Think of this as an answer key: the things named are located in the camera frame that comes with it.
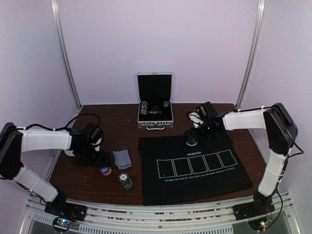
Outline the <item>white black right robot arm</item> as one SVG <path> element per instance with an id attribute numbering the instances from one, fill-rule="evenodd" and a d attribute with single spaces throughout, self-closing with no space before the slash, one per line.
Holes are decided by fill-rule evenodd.
<path id="1" fill-rule="evenodd" d="M 210 102 L 206 102 L 197 106 L 196 111 L 187 112 L 186 116 L 193 124 L 193 127 L 184 133 L 189 146 L 195 146 L 202 139 L 223 131 L 242 129 L 266 131 L 270 149 L 269 161 L 250 204 L 252 214 L 262 214 L 271 203 L 272 196 L 285 174 L 288 160 L 293 156 L 292 148 L 298 146 L 295 142 L 298 128 L 285 106 L 278 102 L 268 107 L 236 109 L 219 114 Z"/>

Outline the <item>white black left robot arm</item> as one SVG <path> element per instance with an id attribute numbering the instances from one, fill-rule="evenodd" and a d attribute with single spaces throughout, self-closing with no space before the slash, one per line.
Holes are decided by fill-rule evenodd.
<path id="1" fill-rule="evenodd" d="M 8 122 L 0 132 L 0 177 L 36 194 L 59 216 L 66 216 L 70 212 L 66 195 L 23 164 L 21 154 L 62 150 L 83 165 L 109 167 L 110 154 L 101 148 L 103 142 L 104 131 L 99 123 L 88 123 L 82 130 L 74 130 L 68 124 L 61 128 L 37 123 L 18 127 Z"/>

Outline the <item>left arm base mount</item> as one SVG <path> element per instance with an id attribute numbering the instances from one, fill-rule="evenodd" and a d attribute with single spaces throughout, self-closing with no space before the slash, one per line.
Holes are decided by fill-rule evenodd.
<path id="1" fill-rule="evenodd" d="M 70 230 L 73 224 L 85 220 L 87 207 L 66 202 L 65 207 L 56 208 L 51 203 L 47 203 L 44 211 L 56 216 L 53 218 L 52 227 L 56 232 L 64 233 Z"/>

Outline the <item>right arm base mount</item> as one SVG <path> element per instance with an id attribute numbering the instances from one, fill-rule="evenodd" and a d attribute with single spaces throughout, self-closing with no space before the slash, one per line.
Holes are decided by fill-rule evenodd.
<path id="1" fill-rule="evenodd" d="M 256 232 L 265 231 L 273 220 L 273 204 L 261 206 L 256 202 L 248 202 L 233 206 L 234 215 L 237 221 L 248 220 L 248 226 Z"/>

